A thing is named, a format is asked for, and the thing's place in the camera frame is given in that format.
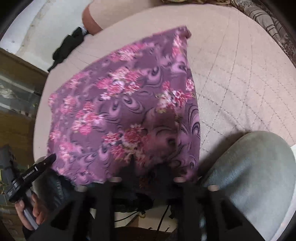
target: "purple floral fabric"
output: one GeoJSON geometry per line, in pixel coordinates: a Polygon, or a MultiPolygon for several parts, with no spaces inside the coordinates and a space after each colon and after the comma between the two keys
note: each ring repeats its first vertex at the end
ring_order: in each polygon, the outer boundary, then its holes
{"type": "Polygon", "coordinates": [[[127,45],[90,64],[49,98],[53,169],[77,185],[104,182],[135,160],[137,175],[167,163],[196,177],[200,120],[186,27],[127,45]]]}

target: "black sleeve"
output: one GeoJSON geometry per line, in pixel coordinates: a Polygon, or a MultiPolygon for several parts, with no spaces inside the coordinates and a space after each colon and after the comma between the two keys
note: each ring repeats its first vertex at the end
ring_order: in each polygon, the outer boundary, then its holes
{"type": "Polygon", "coordinates": [[[25,226],[22,227],[22,232],[24,233],[25,239],[28,240],[35,230],[29,230],[25,226]]]}

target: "black cable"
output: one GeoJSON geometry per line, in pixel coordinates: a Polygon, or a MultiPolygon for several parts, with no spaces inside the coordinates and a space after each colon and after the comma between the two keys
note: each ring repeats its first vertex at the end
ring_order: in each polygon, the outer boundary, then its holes
{"type": "Polygon", "coordinates": [[[129,218],[130,216],[133,216],[133,215],[134,215],[134,214],[136,214],[137,212],[138,212],[138,211],[136,211],[136,212],[132,213],[131,215],[129,215],[129,216],[127,216],[127,217],[123,218],[123,219],[116,220],[116,221],[114,221],[114,222],[116,223],[116,222],[119,222],[119,221],[125,220],[125,219],[129,218]]]}
{"type": "Polygon", "coordinates": [[[161,223],[163,222],[163,219],[164,219],[164,217],[165,217],[165,214],[166,214],[166,212],[168,211],[168,208],[169,208],[169,205],[167,206],[167,208],[166,208],[166,210],[165,210],[163,216],[161,217],[161,220],[160,220],[159,225],[158,225],[157,230],[156,230],[156,234],[155,234],[154,241],[156,241],[158,231],[159,231],[159,229],[160,229],[161,223]]]}

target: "hand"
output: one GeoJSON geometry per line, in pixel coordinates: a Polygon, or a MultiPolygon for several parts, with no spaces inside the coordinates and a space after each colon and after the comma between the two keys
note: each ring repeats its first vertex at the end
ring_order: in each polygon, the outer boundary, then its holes
{"type": "MultiPolygon", "coordinates": [[[[46,220],[48,210],[45,207],[44,203],[37,197],[37,195],[35,193],[32,193],[32,201],[34,202],[33,216],[36,218],[36,223],[38,225],[40,225],[46,220]]],[[[29,221],[27,220],[27,218],[24,215],[24,212],[23,212],[24,208],[25,208],[25,204],[22,200],[15,204],[15,209],[17,211],[17,214],[18,214],[22,224],[27,229],[34,230],[32,225],[29,223],[29,221]]]]}

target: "gray pants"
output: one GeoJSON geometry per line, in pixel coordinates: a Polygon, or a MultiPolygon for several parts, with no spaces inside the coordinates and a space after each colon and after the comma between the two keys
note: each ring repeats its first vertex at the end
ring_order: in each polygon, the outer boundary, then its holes
{"type": "Polygon", "coordinates": [[[234,143],[216,161],[202,184],[223,189],[269,241],[274,240],[280,226],[283,228],[295,181],[296,163],[288,144],[276,134],[257,131],[234,143]]]}

